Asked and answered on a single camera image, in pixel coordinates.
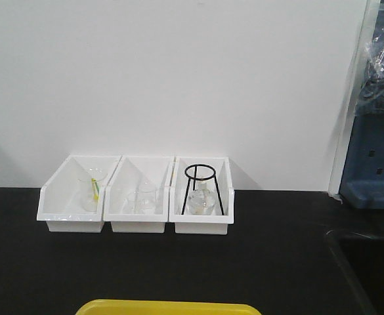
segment dark sink basin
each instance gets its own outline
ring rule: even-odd
[[[333,231],[328,239],[364,313],[384,315],[384,236]]]

